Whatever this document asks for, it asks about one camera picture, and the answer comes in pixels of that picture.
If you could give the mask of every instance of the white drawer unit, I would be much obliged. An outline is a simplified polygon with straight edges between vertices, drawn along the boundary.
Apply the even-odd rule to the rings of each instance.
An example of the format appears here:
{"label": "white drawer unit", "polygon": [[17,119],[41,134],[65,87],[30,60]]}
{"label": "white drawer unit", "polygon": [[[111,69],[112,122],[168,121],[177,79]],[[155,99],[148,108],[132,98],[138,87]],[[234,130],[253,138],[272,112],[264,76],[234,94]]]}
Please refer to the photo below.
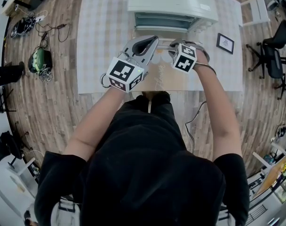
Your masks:
{"label": "white drawer unit", "polygon": [[128,0],[138,30],[201,32],[218,22],[215,0]]}

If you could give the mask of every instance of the marker cube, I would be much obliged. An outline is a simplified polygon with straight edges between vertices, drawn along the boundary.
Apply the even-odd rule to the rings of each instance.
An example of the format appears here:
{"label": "marker cube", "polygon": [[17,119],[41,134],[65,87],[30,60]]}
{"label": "marker cube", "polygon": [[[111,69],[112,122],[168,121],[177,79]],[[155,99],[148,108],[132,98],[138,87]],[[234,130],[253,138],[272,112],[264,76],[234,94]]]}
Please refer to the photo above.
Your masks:
{"label": "marker cube", "polygon": [[128,93],[143,80],[144,69],[114,57],[106,75],[112,86]]}
{"label": "marker cube", "polygon": [[196,49],[179,44],[173,57],[172,67],[178,71],[190,73],[196,61]]}

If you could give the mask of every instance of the white table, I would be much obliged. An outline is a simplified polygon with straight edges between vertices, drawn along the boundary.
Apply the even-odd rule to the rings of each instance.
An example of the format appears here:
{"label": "white table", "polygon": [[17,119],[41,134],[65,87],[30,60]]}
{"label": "white table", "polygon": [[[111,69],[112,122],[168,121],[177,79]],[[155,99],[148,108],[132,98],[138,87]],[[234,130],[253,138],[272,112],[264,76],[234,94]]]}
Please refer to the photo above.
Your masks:
{"label": "white table", "polygon": [[[128,40],[142,35],[158,35],[160,39],[188,39],[201,42],[210,55],[210,65],[226,91],[243,90],[242,47],[236,6],[231,0],[216,0],[219,22],[195,34],[134,31],[134,16],[127,11],[127,0],[82,0],[77,37],[78,93],[101,93],[106,89],[100,77],[108,70]],[[235,41],[233,55],[216,47],[218,33]],[[171,67],[172,58],[166,50],[157,49],[149,64],[149,74],[135,91],[203,90],[197,74],[189,75]]]}
{"label": "white table", "polygon": [[[232,0],[216,0],[219,22],[201,33],[189,33],[189,40],[200,42],[210,56],[209,64],[226,91],[243,90],[243,59],[240,28],[236,4]],[[234,52],[230,54],[216,46],[218,33],[233,40]]]}

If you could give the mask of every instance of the wooden floor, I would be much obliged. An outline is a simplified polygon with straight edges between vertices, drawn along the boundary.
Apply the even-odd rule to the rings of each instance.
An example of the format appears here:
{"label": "wooden floor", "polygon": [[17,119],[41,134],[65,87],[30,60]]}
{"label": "wooden floor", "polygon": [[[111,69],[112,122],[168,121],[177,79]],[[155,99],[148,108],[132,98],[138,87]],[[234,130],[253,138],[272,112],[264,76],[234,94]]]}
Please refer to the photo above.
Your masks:
{"label": "wooden floor", "polygon": [[[14,89],[8,99],[8,108],[17,110],[16,113],[10,113],[11,122],[19,121],[18,131],[30,133],[26,136],[25,143],[42,153],[46,150],[62,152],[78,122],[102,96],[102,94],[79,96],[77,93],[76,41],[80,5],[81,0],[45,0],[36,10],[37,13],[42,10],[48,11],[48,16],[42,24],[50,23],[51,26],[57,26],[71,23],[70,35],[66,42],[58,41],[58,31],[50,33],[54,80],[41,83],[36,75],[26,69],[26,75],[19,82],[7,86],[7,89]],[[244,9],[243,12],[244,17],[249,18],[248,9]],[[10,27],[22,15],[22,13],[16,15]],[[249,43],[255,47],[256,42],[271,37],[277,30],[278,24],[272,14],[269,24],[241,29],[242,44]],[[61,31],[61,39],[65,38],[66,33],[67,27]],[[27,37],[7,38],[5,63],[17,64],[19,61],[24,61],[28,64],[31,53],[39,43],[40,38],[35,30]],[[267,72],[264,80],[259,79],[260,69],[249,73],[247,69],[255,64],[256,58],[245,46],[242,47],[242,52],[244,91],[229,92],[228,95],[240,122],[242,151],[249,175],[260,168],[260,163],[252,156],[252,152],[256,151],[261,156],[267,154],[270,150],[270,138],[274,136],[277,126],[286,123],[286,95],[281,101],[277,100],[280,91],[273,89],[276,81],[271,79]],[[186,136],[184,123],[191,120],[199,105],[205,100],[205,95],[203,92],[180,91],[171,92],[171,98],[184,141],[188,150],[191,150],[192,142]],[[194,153],[211,159],[212,132],[206,106],[191,124],[190,131],[196,141]],[[29,158],[33,154],[40,165],[43,157],[38,152],[31,152],[26,156]]]}

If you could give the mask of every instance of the framed picture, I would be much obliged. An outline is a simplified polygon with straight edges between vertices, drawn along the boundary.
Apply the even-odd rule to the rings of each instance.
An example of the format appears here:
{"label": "framed picture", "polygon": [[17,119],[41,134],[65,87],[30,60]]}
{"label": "framed picture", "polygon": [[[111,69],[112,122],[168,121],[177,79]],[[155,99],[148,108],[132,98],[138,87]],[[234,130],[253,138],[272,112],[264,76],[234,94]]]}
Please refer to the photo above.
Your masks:
{"label": "framed picture", "polygon": [[216,46],[229,52],[230,54],[233,54],[234,52],[234,41],[221,33],[218,34]]}

